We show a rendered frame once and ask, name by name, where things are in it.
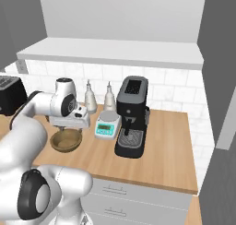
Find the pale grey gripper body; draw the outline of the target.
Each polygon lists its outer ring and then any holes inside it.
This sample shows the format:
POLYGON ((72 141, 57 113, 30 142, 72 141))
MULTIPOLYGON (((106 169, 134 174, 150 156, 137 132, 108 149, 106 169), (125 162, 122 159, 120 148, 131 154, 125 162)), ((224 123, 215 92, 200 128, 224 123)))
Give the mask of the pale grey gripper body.
POLYGON ((78 112, 73 112, 66 117, 49 117, 49 122, 53 126, 60 127, 75 127, 75 128, 89 128, 90 126, 90 118, 86 113, 82 115, 78 112))

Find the brown bowl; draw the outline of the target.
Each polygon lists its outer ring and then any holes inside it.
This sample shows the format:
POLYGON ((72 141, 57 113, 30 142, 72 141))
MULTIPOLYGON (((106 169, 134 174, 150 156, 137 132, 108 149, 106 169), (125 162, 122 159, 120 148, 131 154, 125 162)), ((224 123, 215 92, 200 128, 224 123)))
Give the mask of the brown bowl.
POLYGON ((79 134, 76 129, 65 129, 64 132, 56 132, 50 139, 51 146, 63 153, 74 151, 78 148, 82 141, 82 134, 79 134))

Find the white open cabinet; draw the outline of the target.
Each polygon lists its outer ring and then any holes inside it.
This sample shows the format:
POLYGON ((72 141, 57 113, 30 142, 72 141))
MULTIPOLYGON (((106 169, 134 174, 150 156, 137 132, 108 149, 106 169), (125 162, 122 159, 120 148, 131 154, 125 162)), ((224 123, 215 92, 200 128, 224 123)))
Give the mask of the white open cabinet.
POLYGON ((206 0, 41 0, 47 37, 21 59, 200 70, 206 0))

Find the grey cabinet door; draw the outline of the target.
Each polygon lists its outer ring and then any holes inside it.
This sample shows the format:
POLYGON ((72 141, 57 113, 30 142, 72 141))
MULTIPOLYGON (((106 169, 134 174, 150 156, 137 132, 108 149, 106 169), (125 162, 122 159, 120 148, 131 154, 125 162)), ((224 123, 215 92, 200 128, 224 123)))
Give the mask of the grey cabinet door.
POLYGON ((206 0, 197 44, 216 148, 236 132, 236 0, 206 0))
POLYGON ((46 37, 41 0, 0 0, 0 71, 46 37))

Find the white kitchen scale teal display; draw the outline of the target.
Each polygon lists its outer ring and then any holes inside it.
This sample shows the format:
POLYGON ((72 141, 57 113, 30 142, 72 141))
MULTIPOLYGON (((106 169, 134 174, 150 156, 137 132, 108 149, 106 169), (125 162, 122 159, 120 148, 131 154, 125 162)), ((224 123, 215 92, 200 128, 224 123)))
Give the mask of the white kitchen scale teal display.
POLYGON ((121 116, 115 111, 102 111, 95 124, 95 137, 103 140, 116 138, 121 125, 121 116))

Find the pale grey bottle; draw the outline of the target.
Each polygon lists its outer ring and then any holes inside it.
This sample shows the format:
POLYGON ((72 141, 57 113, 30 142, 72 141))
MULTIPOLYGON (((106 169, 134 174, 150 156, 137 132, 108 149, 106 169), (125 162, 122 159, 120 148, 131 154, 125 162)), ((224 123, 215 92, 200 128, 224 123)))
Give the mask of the pale grey bottle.
POLYGON ((115 103, 114 94, 112 93, 111 84, 108 84, 108 86, 107 86, 107 92, 105 94, 103 110, 104 111, 116 111, 116 103, 115 103))
POLYGON ((96 98, 89 81, 87 82, 87 89, 85 92, 85 106, 87 107, 89 114, 95 113, 98 108, 96 98))

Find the black espresso machine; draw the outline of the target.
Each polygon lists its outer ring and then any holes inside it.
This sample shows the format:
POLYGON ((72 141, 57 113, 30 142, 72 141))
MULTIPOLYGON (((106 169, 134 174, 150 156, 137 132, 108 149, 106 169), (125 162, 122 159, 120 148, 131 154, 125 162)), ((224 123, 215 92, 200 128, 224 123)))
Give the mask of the black espresso machine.
POLYGON ((116 111, 122 125, 114 152, 117 156, 138 159, 143 155, 150 110, 147 107, 148 80, 128 76, 116 98, 116 111))

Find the black toaster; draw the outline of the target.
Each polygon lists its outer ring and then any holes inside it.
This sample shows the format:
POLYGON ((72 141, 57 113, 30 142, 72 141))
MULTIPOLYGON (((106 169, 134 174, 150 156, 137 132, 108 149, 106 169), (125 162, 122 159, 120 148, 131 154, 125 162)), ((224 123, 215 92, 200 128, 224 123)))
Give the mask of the black toaster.
POLYGON ((0 77, 0 114, 13 115, 27 98, 27 92, 19 77, 0 77))

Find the pale grey drawer front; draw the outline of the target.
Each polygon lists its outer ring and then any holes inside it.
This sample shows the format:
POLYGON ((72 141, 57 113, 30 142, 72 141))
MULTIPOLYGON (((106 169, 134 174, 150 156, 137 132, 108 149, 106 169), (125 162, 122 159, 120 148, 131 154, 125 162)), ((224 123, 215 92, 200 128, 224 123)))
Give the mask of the pale grey drawer front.
POLYGON ((94 225, 184 225, 187 211, 150 205, 112 196, 88 194, 82 206, 94 225), (106 214, 105 208, 122 209, 125 217, 106 214))
POLYGON ((97 195, 109 195, 122 199, 129 199, 136 202, 144 202, 152 205, 178 208, 183 210, 187 210, 189 208, 192 199, 191 195, 185 193, 134 184, 118 183, 97 178, 93 179, 91 193, 97 195), (118 195, 114 193, 104 192, 102 191, 103 186, 110 186, 117 189, 122 187, 127 192, 127 194, 118 195))

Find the grey wall socket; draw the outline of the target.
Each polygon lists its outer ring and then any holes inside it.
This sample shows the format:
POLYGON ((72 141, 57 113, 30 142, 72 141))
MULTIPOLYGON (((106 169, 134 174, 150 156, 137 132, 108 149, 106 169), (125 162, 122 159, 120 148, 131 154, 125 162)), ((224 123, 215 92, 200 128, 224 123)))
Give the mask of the grey wall socket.
POLYGON ((16 65, 20 74, 28 74, 28 68, 24 60, 17 60, 16 65))

